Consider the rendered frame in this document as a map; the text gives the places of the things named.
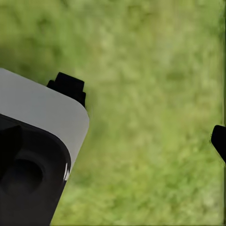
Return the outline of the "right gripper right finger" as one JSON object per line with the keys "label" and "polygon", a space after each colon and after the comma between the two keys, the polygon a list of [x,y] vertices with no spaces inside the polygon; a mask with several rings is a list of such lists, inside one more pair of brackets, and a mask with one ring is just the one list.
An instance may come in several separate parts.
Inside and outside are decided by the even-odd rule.
{"label": "right gripper right finger", "polygon": [[211,143],[226,163],[226,127],[220,125],[215,126],[212,132]]}

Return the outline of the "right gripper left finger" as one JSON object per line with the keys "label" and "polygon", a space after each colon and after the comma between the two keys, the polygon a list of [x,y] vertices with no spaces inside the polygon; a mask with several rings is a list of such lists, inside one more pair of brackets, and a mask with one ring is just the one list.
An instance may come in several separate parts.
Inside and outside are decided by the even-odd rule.
{"label": "right gripper left finger", "polygon": [[21,126],[0,130],[0,181],[24,144]]}

